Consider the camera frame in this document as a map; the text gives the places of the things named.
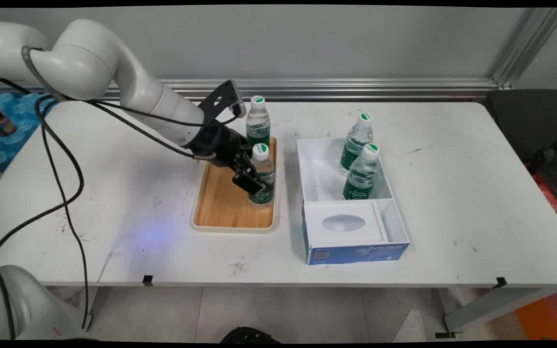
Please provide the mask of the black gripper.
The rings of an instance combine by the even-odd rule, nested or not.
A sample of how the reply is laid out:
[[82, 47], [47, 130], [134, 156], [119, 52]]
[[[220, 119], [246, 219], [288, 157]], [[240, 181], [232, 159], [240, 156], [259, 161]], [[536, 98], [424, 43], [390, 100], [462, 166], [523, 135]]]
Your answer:
[[210, 163], [216, 167], [234, 167], [232, 182], [248, 194], [254, 195], [266, 187], [254, 168], [253, 145], [249, 145], [245, 136], [226, 125], [201, 128], [188, 143], [188, 149], [195, 156], [208, 157], [215, 154]]

